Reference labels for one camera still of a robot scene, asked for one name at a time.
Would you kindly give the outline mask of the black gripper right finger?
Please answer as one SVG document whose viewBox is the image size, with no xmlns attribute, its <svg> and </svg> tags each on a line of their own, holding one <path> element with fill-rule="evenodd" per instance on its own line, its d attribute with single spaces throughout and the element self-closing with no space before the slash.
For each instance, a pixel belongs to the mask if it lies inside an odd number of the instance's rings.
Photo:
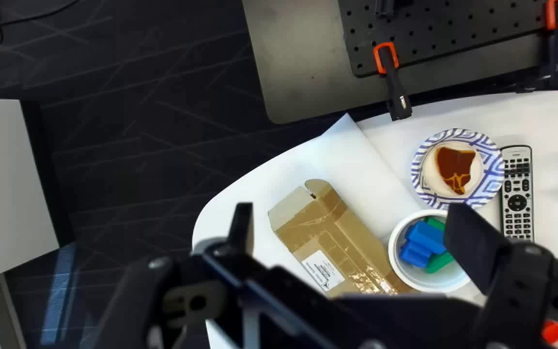
<svg viewBox="0 0 558 349">
<path fill-rule="evenodd" d="M 447 208 L 444 244 L 482 295 L 488 293 L 494 281 L 498 256 L 511 246 L 506 237 L 465 204 Z"/>
</svg>

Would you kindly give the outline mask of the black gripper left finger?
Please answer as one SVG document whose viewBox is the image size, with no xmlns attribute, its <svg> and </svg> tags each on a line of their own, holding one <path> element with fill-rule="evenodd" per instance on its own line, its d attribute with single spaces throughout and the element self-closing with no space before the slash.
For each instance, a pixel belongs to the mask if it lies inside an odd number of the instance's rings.
<svg viewBox="0 0 558 349">
<path fill-rule="evenodd" d="M 227 246 L 234 254 L 244 254 L 248 248 L 248 237 L 254 225 L 254 204 L 240 202 L 234 208 L 232 223 L 229 229 Z"/>
</svg>

